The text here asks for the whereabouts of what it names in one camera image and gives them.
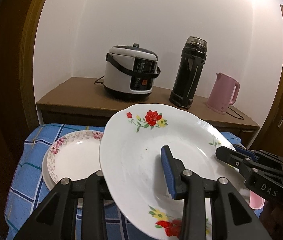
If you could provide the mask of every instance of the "white wall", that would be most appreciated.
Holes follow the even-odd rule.
[[[35,42],[36,100],[70,76],[100,77],[114,45],[158,54],[155,85],[173,87],[188,36],[208,55],[196,94],[208,97],[216,72],[236,78],[236,107],[262,125],[283,61],[283,0],[47,0]]]

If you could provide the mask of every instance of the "rice cooker lid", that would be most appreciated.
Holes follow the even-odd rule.
[[[109,53],[158,61],[156,53],[148,49],[140,48],[138,43],[134,43],[133,46],[114,46],[109,50]]]

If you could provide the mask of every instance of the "kettle cord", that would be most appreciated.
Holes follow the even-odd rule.
[[[226,111],[226,114],[229,114],[230,116],[236,118],[236,119],[240,119],[240,120],[244,120],[244,118],[239,114],[237,113],[235,110],[231,109],[230,107],[228,107],[231,111],[233,111],[235,114],[239,115],[240,117],[237,117],[237,116],[234,116],[232,114],[230,114],[229,112]]]
[[[99,79],[95,80],[94,84],[104,84],[104,82],[98,82],[99,80],[101,80],[104,76],[100,77]]]

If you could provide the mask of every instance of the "tablecloth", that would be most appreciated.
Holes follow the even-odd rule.
[[[77,130],[104,131],[104,127],[86,127],[65,124],[45,124],[36,128],[25,140],[24,151],[19,160],[8,193],[5,219],[9,227],[7,240],[12,240],[33,210],[48,194],[43,181],[41,166],[49,147],[61,136]],[[240,139],[231,133],[223,135],[234,144]],[[76,240],[80,240],[82,210],[77,210]],[[107,235],[109,240],[151,240],[152,238],[135,228],[115,204],[105,208]]]

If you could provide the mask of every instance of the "bowl with pink flower pattern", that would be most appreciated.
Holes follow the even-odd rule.
[[[249,190],[238,170],[217,160],[220,146],[234,149],[209,123],[195,115],[161,104],[136,104],[114,114],[99,147],[99,161],[113,200],[139,230],[155,239],[177,239],[183,200],[168,193],[160,150],[207,179],[226,177],[249,201]],[[211,235],[211,209],[206,206],[206,239]]]
[[[103,132],[83,130],[59,138],[47,156],[47,167],[55,183],[62,178],[72,181],[87,178],[100,170],[98,151]]]

